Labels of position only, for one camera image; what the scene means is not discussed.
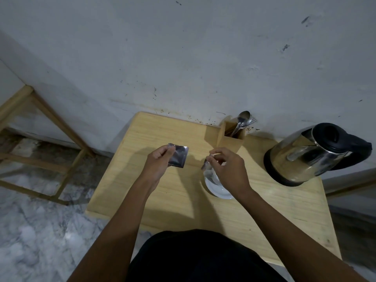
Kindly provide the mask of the person's left hand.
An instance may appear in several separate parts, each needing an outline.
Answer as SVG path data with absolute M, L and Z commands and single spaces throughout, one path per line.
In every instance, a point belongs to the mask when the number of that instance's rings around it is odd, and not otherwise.
M 164 163 L 164 153 L 167 146 L 161 146 L 147 156 L 143 170 L 139 175 L 139 178 L 152 191 L 157 187 L 161 177 L 167 170 L 167 165 Z

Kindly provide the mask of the person's right hand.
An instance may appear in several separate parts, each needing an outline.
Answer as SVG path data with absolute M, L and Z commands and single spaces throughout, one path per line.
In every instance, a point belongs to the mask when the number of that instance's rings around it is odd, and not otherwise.
M 221 184 L 231 195 L 239 200 L 248 191 L 252 191 L 249 184 L 244 160 L 238 154 L 225 147 L 217 147 L 209 151 L 210 156 L 225 156 L 222 170 L 215 170 Z

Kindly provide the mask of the silver foil sachet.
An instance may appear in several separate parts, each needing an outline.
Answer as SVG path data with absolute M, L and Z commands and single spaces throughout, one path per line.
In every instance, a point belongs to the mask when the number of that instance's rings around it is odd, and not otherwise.
M 183 168 L 185 165 L 185 161 L 188 155 L 189 148 L 186 146 L 179 146 L 179 145 L 174 145 L 172 143 L 168 144 L 169 147 L 174 146 L 175 147 L 175 152 L 171 156 L 171 158 L 168 161 L 168 166 L 174 166 L 178 168 Z

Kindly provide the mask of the person's right forearm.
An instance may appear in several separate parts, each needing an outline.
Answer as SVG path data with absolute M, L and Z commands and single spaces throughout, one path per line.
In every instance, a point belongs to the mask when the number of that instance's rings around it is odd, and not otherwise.
M 367 282 L 276 211 L 249 185 L 230 192 L 253 218 L 295 282 Z

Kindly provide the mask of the person's left forearm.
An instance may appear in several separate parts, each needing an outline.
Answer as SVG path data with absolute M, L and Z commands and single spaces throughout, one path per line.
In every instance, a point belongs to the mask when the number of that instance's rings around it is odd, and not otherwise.
M 140 175 L 67 282 L 124 282 L 145 204 L 159 179 Z

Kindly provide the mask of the clear drinking glass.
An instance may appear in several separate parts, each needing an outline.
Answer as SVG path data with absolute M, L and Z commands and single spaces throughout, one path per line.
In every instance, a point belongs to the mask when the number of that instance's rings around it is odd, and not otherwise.
M 204 172 L 203 172 L 205 178 L 207 178 L 208 180 L 210 180 L 213 184 L 215 185 L 218 185 L 218 186 L 222 186 L 215 170 L 213 168 L 210 168 L 210 169 L 206 169 Z

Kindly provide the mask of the wooden cutlery holder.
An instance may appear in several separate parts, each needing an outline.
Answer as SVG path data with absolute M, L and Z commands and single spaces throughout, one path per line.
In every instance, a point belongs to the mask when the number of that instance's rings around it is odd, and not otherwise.
M 236 126 L 237 123 L 233 121 L 222 121 L 215 147 L 226 147 L 230 151 L 237 153 L 244 143 L 246 130 L 241 129 L 231 137 L 232 131 Z

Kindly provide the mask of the white saucer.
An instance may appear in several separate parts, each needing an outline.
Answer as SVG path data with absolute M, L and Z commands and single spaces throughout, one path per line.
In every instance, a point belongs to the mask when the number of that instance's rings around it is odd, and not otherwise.
M 231 195 L 231 193 L 227 189 L 225 189 L 223 185 L 222 186 L 215 185 L 210 180 L 205 178 L 205 176 L 204 176 L 204 182 L 208 190 L 214 196 L 221 198 L 221 199 L 228 199 L 228 200 L 233 199 L 233 196 Z

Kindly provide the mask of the wooden table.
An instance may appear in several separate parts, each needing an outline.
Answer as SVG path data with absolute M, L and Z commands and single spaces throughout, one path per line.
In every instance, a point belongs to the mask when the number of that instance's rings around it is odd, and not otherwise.
M 175 143 L 189 147 L 184 168 L 169 167 L 147 200 L 140 229 L 152 233 L 206 229 L 220 232 L 256 251 L 266 262 L 283 266 L 257 224 L 235 199 L 215 197 L 204 184 L 203 165 L 217 144 L 220 129 L 138 112 L 87 204 L 86 214 L 110 219 L 143 169 L 148 154 Z M 277 142 L 247 135 L 238 154 L 251 187 L 283 216 L 341 258 L 322 180 L 299 187 L 275 182 L 265 171 L 264 153 Z

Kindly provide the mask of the large steel spoon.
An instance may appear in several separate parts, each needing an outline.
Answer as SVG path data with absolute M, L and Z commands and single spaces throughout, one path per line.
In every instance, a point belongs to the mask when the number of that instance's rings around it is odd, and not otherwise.
M 241 112 L 237 117 L 237 125 L 232 131 L 230 137 L 234 137 L 234 135 L 242 128 L 245 127 L 246 124 L 249 122 L 251 118 L 251 114 L 249 111 L 243 111 Z

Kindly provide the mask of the small steel spoon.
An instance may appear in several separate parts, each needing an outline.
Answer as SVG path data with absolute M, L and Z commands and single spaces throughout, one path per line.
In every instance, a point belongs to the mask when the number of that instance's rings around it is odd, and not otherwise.
M 250 126 L 252 123 L 254 123 L 256 121 L 257 121 L 257 119 L 255 117 L 250 116 L 247 120 L 244 119 L 244 121 L 240 125 L 240 129 L 244 129 L 244 128 Z

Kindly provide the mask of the black kettle base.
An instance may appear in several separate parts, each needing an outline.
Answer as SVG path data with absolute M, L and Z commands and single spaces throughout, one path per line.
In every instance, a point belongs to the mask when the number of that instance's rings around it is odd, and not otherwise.
M 265 167 L 265 170 L 266 172 L 271 176 L 272 179 L 274 179 L 277 183 L 281 184 L 281 185 L 284 185 L 284 186 L 289 186 L 289 187 L 296 187 L 296 186 L 300 186 L 302 185 L 303 183 L 305 183 L 306 181 L 303 181 L 303 182 L 295 182 L 295 181 L 291 181 L 291 180 L 288 180 L 286 178 L 284 178 L 283 176 L 281 176 L 274 168 L 272 162 L 271 162 L 271 150 L 272 148 L 270 148 L 268 151 L 266 151 L 266 153 L 264 154 L 264 157 L 263 157 L 263 164 L 264 164 L 264 167 Z

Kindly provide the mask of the steel electric kettle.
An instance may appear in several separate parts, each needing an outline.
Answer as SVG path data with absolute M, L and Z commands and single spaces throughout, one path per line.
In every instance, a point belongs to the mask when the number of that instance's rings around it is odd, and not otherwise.
M 372 154 L 372 144 L 332 123 L 303 128 L 277 143 L 271 162 L 284 178 L 303 182 L 354 166 Z

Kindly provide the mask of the person's black clothing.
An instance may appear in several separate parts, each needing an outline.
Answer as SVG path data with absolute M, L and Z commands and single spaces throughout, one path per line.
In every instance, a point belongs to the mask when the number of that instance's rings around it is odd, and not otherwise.
M 125 282 L 287 282 L 255 251 L 209 230 L 163 231 L 131 261 Z

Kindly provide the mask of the wooden frame stand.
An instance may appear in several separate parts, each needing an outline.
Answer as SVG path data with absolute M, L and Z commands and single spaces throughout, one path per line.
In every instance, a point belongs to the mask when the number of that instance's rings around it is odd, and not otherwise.
M 53 195 L 46 195 L 4 180 L 0 180 L 0 186 L 16 191 L 21 194 L 26 194 L 30 197 L 47 200 L 49 202 L 68 206 L 69 201 L 60 199 L 60 195 L 64 191 L 69 180 L 73 176 L 76 168 L 84 159 L 85 156 L 95 157 L 93 150 L 81 139 L 81 137 L 74 132 L 72 128 L 54 111 L 54 109 L 40 96 L 34 88 L 29 85 L 24 85 L 12 97 L 10 97 L 4 104 L 0 106 L 0 132 L 2 132 L 10 121 L 22 112 L 24 107 L 32 103 L 38 110 L 40 110 L 54 125 L 56 125 L 62 132 L 64 132 L 75 144 L 80 147 L 80 152 L 70 166 L 63 166 L 53 164 L 29 157 L 14 155 L 11 153 L 0 153 L 0 161 L 7 160 L 20 164 L 30 165 L 41 169 L 54 171 L 63 174 L 63 179 Z

